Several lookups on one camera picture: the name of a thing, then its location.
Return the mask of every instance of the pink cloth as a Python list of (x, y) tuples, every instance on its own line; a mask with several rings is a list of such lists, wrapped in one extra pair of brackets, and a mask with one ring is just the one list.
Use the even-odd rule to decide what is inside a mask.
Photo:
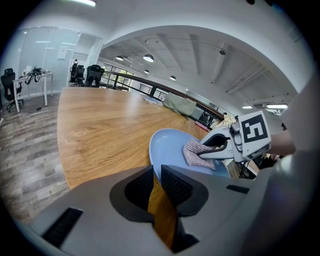
[(209, 129), (205, 127), (202, 123), (199, 123), (198, 121), (195, 121), (195, 125), (201, 127), (202, 129), (206, 130), (209, 132)]
[(216, 170), (214, 161), (212, 159), (201, 159), (197, 154), (203, 151), (213, 150), (212, 146), (202, 145), (199, 141), (191, 138), (183, 147), (183, 154), (186, 162), (190, 166), (201, 166)]

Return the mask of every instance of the office chair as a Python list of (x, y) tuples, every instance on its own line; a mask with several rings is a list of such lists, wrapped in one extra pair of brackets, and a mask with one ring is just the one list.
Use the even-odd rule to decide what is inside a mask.
[[(9, 102), (8, 106), (6, 107), (6, 110), (8, 110), (8, 112), (10, 112), (10, 109), (13, 105), (16, 105), (14, 82), (13, 82), (13, 80), (15, 79), (16, 79), (16, 73), (12, 68), (7, 68), (4, 71), (4, 75), (1, 76), (1, 82), (4, 88), (4, 98)], [(19, 88), (16, 89), (16, 94), (21, 93), (21, 90), (22, 90), (21, 83), (22, 82), (19, 82)], [(24, 100), (18, 99), (18, 102), (24, 103)]]
[(85, 68), (83, 65), (79, 65), (76, 68), (76, 73), (75, 73), (75, 84), (74, 85), (80, 85), (83, 86), (84, 82), (83, 80), (85, 80), (84, 78), (84, 72), (85, 72)]
[(88, 66), (86, 70), (86, 80), (82, 87), (96, 87), (99, 88), (100, 80), (102, 74), (105, 72), (103, 68), (100, 68), (99, 65)]

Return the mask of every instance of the blue plate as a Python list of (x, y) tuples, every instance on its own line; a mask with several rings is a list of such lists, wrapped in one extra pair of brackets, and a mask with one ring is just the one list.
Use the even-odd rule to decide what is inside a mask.
[(161, 165), (173, 165), (195, 172), (229, 178), (227, 168), (220, 160), (214, 161), (216, 170), (188, 165), (183, 149), (190, 138), (198, 140), (192, 135), (176, 129), (161, 129), (152, 135), (149, 143), (149, 157), (159, 182), (161, 182)]

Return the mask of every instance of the air conditioner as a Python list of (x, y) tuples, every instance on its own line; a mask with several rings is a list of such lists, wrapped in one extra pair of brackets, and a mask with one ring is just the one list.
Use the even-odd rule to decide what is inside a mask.
[(256, 109), (266, 109), (267, 103), (256, 103), (256, 104), (253, 104), (253, 107)]

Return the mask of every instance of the desk leg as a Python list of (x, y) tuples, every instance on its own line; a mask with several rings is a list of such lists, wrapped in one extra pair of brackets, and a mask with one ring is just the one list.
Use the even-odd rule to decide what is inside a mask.
[(47, 98), (47, 77), (45, 76), (43, 78), (44, 83), (44, 104), (48, 106), (48, 98)]
[(17, 85), (18, 85), (18, 82), (13, 83), (14, 101), (15, 101), (16, 111), (20, 112), (19, 103), (18, 103), (18, 95), (17, 95)]
[(53, 94), (53, 87), (54, 87), (54, 86), (53, 86), (53, 84), (52, 84), (53, 80), (54, 80), (54, 76), (52, 75), (52, 76), (51, 76), (51, 84), (50, 84), (50, 86), (51, 86), (51, 97), (54, 95), (54, 94)]
[(1, 88), (0, 88), (0, 107), (1, 107), (1, 109), (0, 109), (0, 111), (2, 112), (2, 99), (1, 99)]
[(28, 85), (28, 99), (30, 101), (30, 84), (27, 84)]

